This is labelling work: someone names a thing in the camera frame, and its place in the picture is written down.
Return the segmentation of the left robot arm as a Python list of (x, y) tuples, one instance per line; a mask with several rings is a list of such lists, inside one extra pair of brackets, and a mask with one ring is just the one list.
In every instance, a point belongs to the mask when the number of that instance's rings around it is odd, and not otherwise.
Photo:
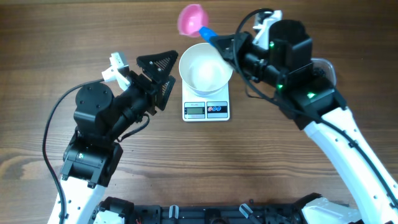
[(101, 79), (74, 87), (76, 128), (54, 177), (58, 195), (49, 223), (142, 223), (132, 202), (103, 196), (123, 154), (121, 141), (165, 109), (177, 57), (174, 50), (140, 56), (137, 74), (115, 52)]

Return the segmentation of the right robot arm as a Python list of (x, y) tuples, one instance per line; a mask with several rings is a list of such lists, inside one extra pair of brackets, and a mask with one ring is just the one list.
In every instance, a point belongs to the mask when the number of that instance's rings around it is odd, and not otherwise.
[(299, 21), (270, 25), (264, 45), (237, 29), (207, 41), (249, 88), (275, 88), (270, 102), (324, 152), (351, 192), (363, 223), (397, 222), (397, 182), (361, 134), (342, 94), (313, 66), (312, 39)]

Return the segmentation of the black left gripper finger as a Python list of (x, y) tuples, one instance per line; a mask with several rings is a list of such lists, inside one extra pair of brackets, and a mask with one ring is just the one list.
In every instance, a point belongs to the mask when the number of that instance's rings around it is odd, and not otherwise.
[(156, 107), (160, 110), (164, 110), (169, 100), (170, 94), (174, 87), (176, 79), (173, 76), (169, 76), (166, 82), (159, 87), (158, 94), (156, 95)]
[(136, 58), (136, 62), (152, 81), (166, 83), (177, 57), (178, 53), (175, 50), (170, 50), (159, 54), (139, 56)]

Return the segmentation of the pink scoop blue handle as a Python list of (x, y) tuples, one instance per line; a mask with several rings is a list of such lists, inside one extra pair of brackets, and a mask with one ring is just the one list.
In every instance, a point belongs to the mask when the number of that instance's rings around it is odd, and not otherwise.
[(180, 35), (187, 37), (201, 37), (214, 47), (211, 41), (217, 34), (209, 27), (209, 17), (201, 4), (189, 4), (180, 12), (177, 19), (177, 29)]

